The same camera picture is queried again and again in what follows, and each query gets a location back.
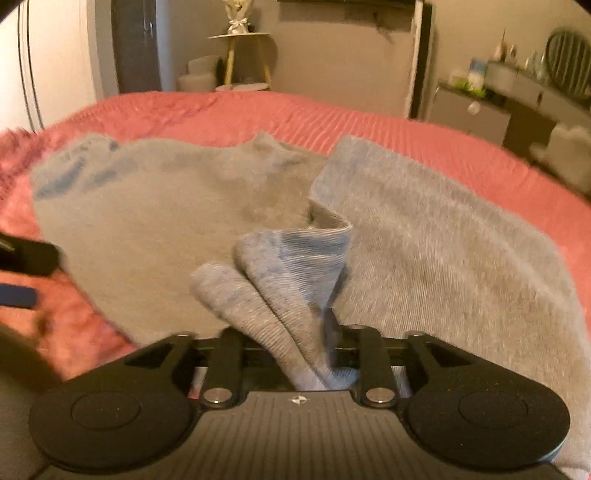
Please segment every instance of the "drawer knob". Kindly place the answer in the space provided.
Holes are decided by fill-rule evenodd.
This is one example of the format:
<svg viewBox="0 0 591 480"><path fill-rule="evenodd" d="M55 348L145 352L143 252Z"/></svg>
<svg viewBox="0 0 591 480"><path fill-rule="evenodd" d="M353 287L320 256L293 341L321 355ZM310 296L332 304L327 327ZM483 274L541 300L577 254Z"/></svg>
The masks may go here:
<svg viewBox="0 0 591 480"><path fill-rule="evenodd" d="M478 115L480 113L480 104L478 102L472 102L468 106L468 113L470 115Z"/></svg>

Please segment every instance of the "white vertical trim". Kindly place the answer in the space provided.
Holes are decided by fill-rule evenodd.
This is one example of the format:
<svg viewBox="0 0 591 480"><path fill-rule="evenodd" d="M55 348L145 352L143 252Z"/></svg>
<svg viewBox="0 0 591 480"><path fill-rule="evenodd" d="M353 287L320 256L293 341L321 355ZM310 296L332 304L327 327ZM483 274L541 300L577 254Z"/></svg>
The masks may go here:
<svg viewBox="0 0 591 480"><path fill-rule="evenodd" d="M423 0L416 0L414 3L414 18L411 33L414 40L413 48L413 65L410 72L410 81L408 84L408 93L404 102L404 118L410 116L410 109L413 103L414 84L417 80L418 67L418 48L421 44L421 26L423 23Z"/></svg>

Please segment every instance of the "bed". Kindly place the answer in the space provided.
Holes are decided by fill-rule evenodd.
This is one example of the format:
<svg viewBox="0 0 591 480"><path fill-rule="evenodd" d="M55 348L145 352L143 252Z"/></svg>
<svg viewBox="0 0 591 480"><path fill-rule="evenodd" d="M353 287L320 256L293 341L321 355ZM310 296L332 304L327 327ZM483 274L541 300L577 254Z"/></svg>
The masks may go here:
<svg viewBox="0 0 591 480"><path fill-rule="evenodd" d="M566 260L591 331L591 205L509 152L457 131L323 105L298 96L252 93L141 93L107 99L40 134L0 136L0 229L40 237L29 167L90 132L120 142L171 138L225 147L266 131L281 141L328 153L345 134L408 155L456 179L550 236ZM51 279L0 273L0 281L36 288L37 312L2 309L0 320L31 338L64 379L132 351L64 273Z"/></svg>

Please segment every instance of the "beige chair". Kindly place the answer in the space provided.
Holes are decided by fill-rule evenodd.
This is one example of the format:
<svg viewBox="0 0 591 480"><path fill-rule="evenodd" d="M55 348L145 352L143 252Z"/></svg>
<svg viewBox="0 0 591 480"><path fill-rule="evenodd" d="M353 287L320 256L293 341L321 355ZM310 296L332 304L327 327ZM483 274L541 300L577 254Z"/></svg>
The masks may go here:
<svg viewBox="0 0 591 480"><path fill-rule="evenodd" d="M530 146L532 156L572 189L591 194L591 132L583 127L568 129L558 124L548 147Z"/></svg>
<svg viewBox="0 0 591 480"><path fill-rule="evenodd" d="M187 64L187 75L177 81L179 92L213 92L218 86L217 72L221 59L217 55L208 55Z"/></svg>

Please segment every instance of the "beige wall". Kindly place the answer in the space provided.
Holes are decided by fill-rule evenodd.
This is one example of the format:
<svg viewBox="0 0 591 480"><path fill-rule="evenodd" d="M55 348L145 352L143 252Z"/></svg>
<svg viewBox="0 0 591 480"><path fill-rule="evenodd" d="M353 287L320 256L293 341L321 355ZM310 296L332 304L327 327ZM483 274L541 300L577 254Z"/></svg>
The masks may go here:
<svg viewBox="0 0 591 480"><path fill-rule="evenodd" d="M591 38L591 16L574 0L431 0L436 6L436 55L430 96L437 78L467 71L472 58L487 60L506 28L505 41L517 45L523 63L544 51L558 27L572 27Z"/></svg>
<svg viewBox="0 0 591 480"><path fill-rule="evenodd" d="M171 52L161 62L178 76L187 61L201 55L225 55L222 40L207 40L223 32L228 22L221 0L159 0L169 13ZM384 28L377 28L378 22ZM412 12L342 4L294 4L255 0L251 21L267 31L265 42L273 90L362 111L400 116L410 78L413 41ZM161 41L161 23L158 36ZM236 60L236 77L262 80L255 44L244 44ZM173 84L172 76L164 80Z"/></svg>

